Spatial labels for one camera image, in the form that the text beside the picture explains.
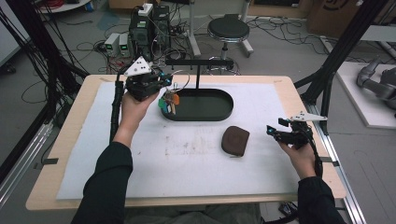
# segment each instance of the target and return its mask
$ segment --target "person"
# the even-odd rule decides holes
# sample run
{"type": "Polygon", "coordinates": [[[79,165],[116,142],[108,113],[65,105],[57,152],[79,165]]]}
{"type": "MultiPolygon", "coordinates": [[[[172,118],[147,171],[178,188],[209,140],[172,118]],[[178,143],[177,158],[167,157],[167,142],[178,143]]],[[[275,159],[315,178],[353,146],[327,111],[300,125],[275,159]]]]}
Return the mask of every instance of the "person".
{"type": "MultiPolygon", "coordinates": [[[[124,94],[119,128],[113,141],[99,156],[94,173],[84,186],[83,198],[71,223],[124,223],[126,189],[128,179],[133,171],[130,149],[132,139],[140,121],[145,117],[149,105],[157,96],[158,93],[151,95],[143,102],[138,102],[128,92],[124,94]]],[[[294,147],[282,143],[279,145],[289,155],[291,163],[301,178],[298,189],[300,223],[345,223],[334,207],[331,189],[315,175],[315,158],[312,148],[306,145],[296,150],[294,147]]],[[[170,213],[173,215],[157,217],[150,223],[262,222],[260,207],[257,203],[212,205],[208,206],[203,213],[181,214],[175,210],[170,213]]]]}
{"type": "Polygon", "coordinates": [[[329,186],[315,174],[314,150],[309,144],[295,147],[278,142],[290,157],[291,164],[300,177],[298,187],[298,217],[302,224],[345,223],[335,209],[334,197],[329,186]]]}

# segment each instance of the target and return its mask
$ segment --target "round stool seat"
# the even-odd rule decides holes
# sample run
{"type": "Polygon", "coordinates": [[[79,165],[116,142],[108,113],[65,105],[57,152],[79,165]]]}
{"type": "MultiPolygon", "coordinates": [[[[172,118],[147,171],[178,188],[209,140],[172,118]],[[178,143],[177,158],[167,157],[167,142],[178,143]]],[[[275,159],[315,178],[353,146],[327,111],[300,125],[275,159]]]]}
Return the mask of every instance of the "round stool seat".
{"type": "Polygon", "coordinates": [[[218,18],[207,26],[209,35],[213,38],[229,43],[238,43],[248,38],[249,27],[243,21],[234,18],[218,18]]]}

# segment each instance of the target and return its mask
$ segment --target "orange object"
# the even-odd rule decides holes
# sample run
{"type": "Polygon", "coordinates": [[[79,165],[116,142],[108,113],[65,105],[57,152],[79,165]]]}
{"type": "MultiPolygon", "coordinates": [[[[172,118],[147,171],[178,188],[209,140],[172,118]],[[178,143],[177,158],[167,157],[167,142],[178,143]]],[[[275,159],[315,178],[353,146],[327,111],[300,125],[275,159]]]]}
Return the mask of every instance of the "orange object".
{"type": "Polygon", "coordinates": [[[173,103],[174,103],[174,105],[180,104],[180,98],[178,97],[178,95],[176,93],[174,94],[173,103]]]}

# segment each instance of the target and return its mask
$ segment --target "wooden table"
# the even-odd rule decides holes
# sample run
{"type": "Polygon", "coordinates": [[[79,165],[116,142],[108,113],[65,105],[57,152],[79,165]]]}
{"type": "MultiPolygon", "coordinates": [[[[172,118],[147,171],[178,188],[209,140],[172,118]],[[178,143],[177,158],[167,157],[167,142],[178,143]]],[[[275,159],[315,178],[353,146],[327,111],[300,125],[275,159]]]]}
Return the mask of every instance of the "wooden table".
{"type": "MultiPolygon", "coordinates": [[[[49,154],[50,158],[58,158],[58,162],[45,165],[38,177],[35,186],[27,200],[26,207],[29,210],[51,210],[78,208],[80,200],[56,200],[59,187],[64,178],[64,170],[75,143],[78,140],[79,131],[91,108],[99,86],[103,82],[113,82],[116,76],[91,75],[86,77],[76,101],[62,127],[59,136],[49,154]]],[[[201,76],[201,82],[208,83],[273,83],[276,87],[279,99],[288,117],[300,111],[306,111],[300,96],[295,90],[289,77],[267,76],[201,76]]],[[[325,147],[321,143],[315,128],[314,138],[317,143],[320,157],[328,157],[325,147]]],[[[336,199],[346,197],[346,191],[329,162],[323,163],[323,179],[331,187],[336,199]]],[[[271,195],[237,195],[237,196],[210,196],[210,197],[183,197],[183,198],[149,198],[127,199],[126,206],[160,206],[160,205],[188,205],[188,204],[213,204],[213,203],[260,203],[297,201],[295,194],[271,194],[271,195]]]]}

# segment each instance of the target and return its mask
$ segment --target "black oval tray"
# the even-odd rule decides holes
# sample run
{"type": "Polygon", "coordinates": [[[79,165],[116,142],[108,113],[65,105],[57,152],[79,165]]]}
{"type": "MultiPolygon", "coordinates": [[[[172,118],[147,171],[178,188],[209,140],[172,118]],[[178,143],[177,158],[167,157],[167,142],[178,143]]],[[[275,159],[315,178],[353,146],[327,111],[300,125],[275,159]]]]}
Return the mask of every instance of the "black oval tray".
{"type": "Polygon", "coordinates": [[[183,89],[177,92],[180,100],[176,114],[161,112],[174,121],[219,121],[233,112],[233,97],[218,89],[183,89]]]}

